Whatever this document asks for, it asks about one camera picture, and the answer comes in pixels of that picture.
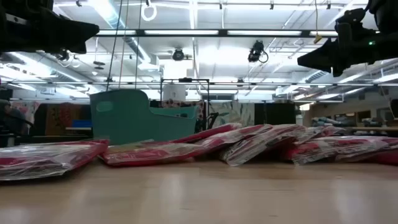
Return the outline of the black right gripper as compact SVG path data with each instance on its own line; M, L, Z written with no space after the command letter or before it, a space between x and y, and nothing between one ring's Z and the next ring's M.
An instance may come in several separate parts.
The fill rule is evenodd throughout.
M366 28L337 28L337 40L328 39L321 47L297 59L303 67L332 72L340 77L345 68L373 59L374 31Z

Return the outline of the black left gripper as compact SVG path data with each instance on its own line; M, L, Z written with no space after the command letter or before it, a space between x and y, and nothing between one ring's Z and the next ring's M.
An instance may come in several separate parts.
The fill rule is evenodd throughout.
M35 42L43 12L52 12L54 0L0 0L0 54L22 51ZM86 41L94 37L100 27L74 21L56 14L53 22L52 48L86 54Z

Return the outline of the red popcorn bag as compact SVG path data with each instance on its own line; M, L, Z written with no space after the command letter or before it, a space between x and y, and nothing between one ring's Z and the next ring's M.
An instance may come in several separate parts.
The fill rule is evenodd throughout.
M398 166L398 142L389 146L388 149L383 149L369 158L371 162Z
M187 137L184 137L181 139L176 139L176 140L173 140L170 142L173 142L173 143L195 143L202 139L206 139L210 136L214 136L216 134L232 131L232 130L235 130L235 129L238 129L241 127L242 127L241 123L227 123L227 124L224 124L224 125L212 128L212 129L208 129L206 131L201 131L199 133L192 134L190 136L187 136Z
M181 162L206 152L197 144L175 142L136 142L109 146L100 155L109 166L153 166Z
M0 148L0 181L61 176L91 162L108 146L102 139Z
M224 133L219 133L204 139L200 144L199 154L206 154L219 150L225 146L230 146L244 139L267 132L273 126L269 124L259 124L256 126L248 126L245 128L234 129Z
M296 165L316 161L359 162L398 142L387 136L330 136L294 144L284 153L284 158Z
M220 154L229 166L240 166L280 144L301 140L308 129L298 124L278 124L269 130L242 140Z
M293 131L292 134L289 134L289 140L292 140L294 144L298 145L312 139L342 134L343 132L345 132L344 128L335 126L309 127L300 131Z

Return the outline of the yellow hanging clip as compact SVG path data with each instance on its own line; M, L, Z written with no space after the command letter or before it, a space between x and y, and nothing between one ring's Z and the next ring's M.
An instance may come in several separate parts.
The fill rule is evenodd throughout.
M322 40L322 36L319 34L318 30L318 3L317 0L314 0L314 5L315 5L315 39L313 41L314 44L317 44L319 41Z

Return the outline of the black cabinet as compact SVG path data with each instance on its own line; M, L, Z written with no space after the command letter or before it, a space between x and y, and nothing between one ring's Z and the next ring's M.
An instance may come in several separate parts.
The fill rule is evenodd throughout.
M256 103L254 124L295 124L296 114L293 103Z

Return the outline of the blue box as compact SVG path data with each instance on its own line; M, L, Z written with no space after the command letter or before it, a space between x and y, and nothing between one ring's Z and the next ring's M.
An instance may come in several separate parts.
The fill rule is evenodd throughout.
M72 121L73 128L92 128L92 122L88 119L74 119Z

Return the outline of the teal plastic basket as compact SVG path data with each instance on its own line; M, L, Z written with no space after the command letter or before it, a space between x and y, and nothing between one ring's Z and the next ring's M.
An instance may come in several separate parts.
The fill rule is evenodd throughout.
M197 107L153 108L141 90L120 89L90 95L93 136L112 145L145 140L170 141L195 132Z

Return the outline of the white bucket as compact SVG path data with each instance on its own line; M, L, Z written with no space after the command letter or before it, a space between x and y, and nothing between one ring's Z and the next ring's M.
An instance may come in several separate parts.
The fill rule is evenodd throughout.
M162 87L162 100L174 100L174 101L185 101L187 97L187 91L185 85L176 83L166 83Z

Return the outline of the black metal rig frame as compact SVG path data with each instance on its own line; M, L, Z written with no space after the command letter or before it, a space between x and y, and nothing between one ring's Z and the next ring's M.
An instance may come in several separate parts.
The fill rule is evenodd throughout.
M314 30L238 30L238 29L123 29L100 30L95 37L257 37L313 38Z

